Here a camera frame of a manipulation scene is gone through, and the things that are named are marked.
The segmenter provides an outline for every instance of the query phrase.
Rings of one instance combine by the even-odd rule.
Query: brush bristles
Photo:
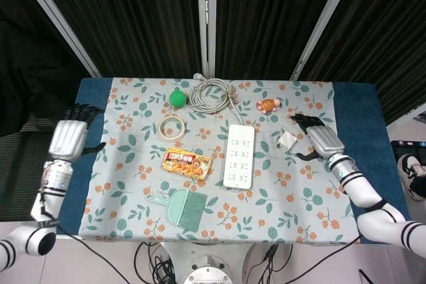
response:
[[[206,201],[206,194],[189,192],[178,225],[188,231],[197,232]]]

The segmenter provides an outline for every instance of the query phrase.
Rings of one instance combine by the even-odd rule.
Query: food package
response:
[[[169,148],[162,163],[162,167],[169,172],[197,180],[205,180],[211,166],[212,159],[179,148]]]

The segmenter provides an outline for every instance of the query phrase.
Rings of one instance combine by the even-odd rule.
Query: tape roll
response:
[[[177,122],[180,124],[180,132],[175,136],[165,136],[164,135],[164,125],[167,122]],[[166,116],[158,124],[158,135],[167,142],[175,142],[180,140],[185,135],[185,122],[178,116]]]

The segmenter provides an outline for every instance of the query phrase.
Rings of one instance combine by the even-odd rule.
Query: floral tablecloth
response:
[[[235,192],[222,185],[228,128],[238,124],[232,107],[214,115],[194,112],[188,105],[171,107],[170,93],[177,88],[189,93],[198,84],[195,80],[114,78],[103,128],[106,147],[93,165],[79,230],[83,238],[327,244],[358,236],[349,198],[327,164],[304,162],[295,155],[311,152],[312,146],[291,115],[318,116],[336,130],[332,83],[230,82],[237,88],[236,111],[245,125],[256,129],[252,189]],[[203,95],[212,102],[221,92],[210,87]],[[277,112],[262,114],[256,102],[263,98],[279,98],[282,105]],[[175,143],[158,136],[158,123],[167,114],[186,123],[186,134]],[[169,126],[166,133],[177,130]],[[291,152],[276,147],[284,131],[298,137]],[[207,180],[166,172],[161,164],[171,146],[211,157]],[[169,198],[182,188],[208,195],[196,233],[171,225],[165,207],[145,199],[147,194]]]

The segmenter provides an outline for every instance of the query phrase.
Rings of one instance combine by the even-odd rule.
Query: green brush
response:
[[[171,224],[197,232],[204,206],[206,205],[207,195],[188,190],[178,190],[172,194],[169,200],[150,194],[146,196],[146,199],[166,206],[166,217]]]

